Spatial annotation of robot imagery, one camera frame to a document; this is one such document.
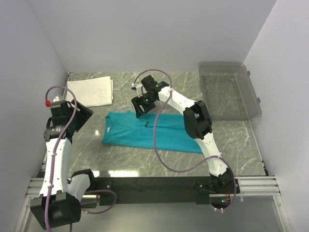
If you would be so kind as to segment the teal t shirt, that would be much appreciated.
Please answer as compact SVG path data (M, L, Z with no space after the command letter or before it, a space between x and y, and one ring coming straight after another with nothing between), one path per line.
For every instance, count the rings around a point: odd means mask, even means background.
M103 144L154 149L153 131L156 114L145 114L136 118L130 110L110 112L106 116ZM158 150L170 150L201 154L197 142L189 137L180 114L161 114L156 127Z

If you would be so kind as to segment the clear plastic bin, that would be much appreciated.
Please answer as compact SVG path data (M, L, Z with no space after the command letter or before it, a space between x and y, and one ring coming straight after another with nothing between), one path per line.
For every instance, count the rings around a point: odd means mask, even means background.
M203 100L213 120L251 120L262 114L243 63L203 61L198 71Z

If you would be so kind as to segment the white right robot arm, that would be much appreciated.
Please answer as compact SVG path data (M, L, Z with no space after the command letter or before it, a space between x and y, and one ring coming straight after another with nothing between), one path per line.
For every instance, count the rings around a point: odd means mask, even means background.
M209 167L211 184L206 190L209 193L236 193L235 176L216 145L212 133L212 120L205 103L185 97L175 91L171 83L159 83L150 75L143 78L141 83L135 80L131 88L137 93L131 100L137 118L154 109L156 101L181 113L186 133L196 141Z

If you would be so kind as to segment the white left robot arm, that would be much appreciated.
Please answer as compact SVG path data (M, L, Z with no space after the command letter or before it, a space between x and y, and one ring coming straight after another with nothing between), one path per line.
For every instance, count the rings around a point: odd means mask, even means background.
M58 100L47 105L52 116L44 132L45 175L39 197L30 201L30 210L44 230L80 221L83 194L95 185L90 169L76 171L71 180L67 180L73 135L93 111L74 100Z

